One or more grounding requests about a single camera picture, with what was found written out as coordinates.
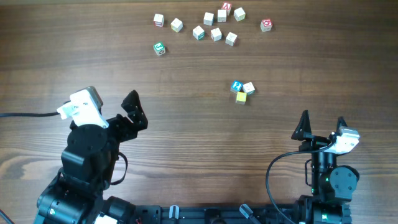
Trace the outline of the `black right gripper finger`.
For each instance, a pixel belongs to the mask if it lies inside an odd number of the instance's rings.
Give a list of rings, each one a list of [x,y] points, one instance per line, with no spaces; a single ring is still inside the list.
[[[308,110],[304,110],[300,121],[293,132],[291,139],[298,141],[309,141],[312,139],[312,130]]]
[[[340,128],[343,127],[347,127],[348,125],[346,124],[346,121],[344,119],[344,117],[340,116],[337,120],[337,124],[336,124],[336,132],[339,133],[340,132]]]

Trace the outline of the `yellow K block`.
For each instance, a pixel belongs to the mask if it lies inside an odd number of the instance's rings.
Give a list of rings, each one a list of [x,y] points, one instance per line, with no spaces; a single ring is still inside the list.
[[[237,92],[236,94],[236,103],[240,105],[244,105],[247,100],[247,93],[245,92]]]

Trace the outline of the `blue number 2 block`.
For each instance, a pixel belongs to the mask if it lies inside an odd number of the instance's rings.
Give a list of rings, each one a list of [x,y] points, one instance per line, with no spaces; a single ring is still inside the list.
[[[232,91],[233,93],[237,93],[237,92],[241,91],[242,87],[243,87],[243,84],[241,82],[235,80],[231,85],[230,91]]]

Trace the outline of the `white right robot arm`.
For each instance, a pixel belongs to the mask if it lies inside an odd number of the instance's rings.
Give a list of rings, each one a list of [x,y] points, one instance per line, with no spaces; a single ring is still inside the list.
[[[339,156],[348,154],[359,143],[357,130],[348,127],[339,117],[336,131],[329,137],[312,134],[307,110],[291,137],[301,141],[299,152],[311,154],[306,164],[311,164],[311,195],[302,195],[294,203],[292,220],[295,223],[351,223],[348,203],[359,182],[359,172],[346,165],[337,165]]]

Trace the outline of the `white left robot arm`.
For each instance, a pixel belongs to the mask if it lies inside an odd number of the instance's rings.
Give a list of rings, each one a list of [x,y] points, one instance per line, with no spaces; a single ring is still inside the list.
[[[70,96],[58,108],[63,119],[72,118],[62,167],[37,200],[35,223],[94,223],[103,206],[103,192],[113,181],[116,161],[123,156],[122,142],[135,139],[147,129],[137,91],[121,103],[126,116],[104,119],[103,102],[92,86]]]

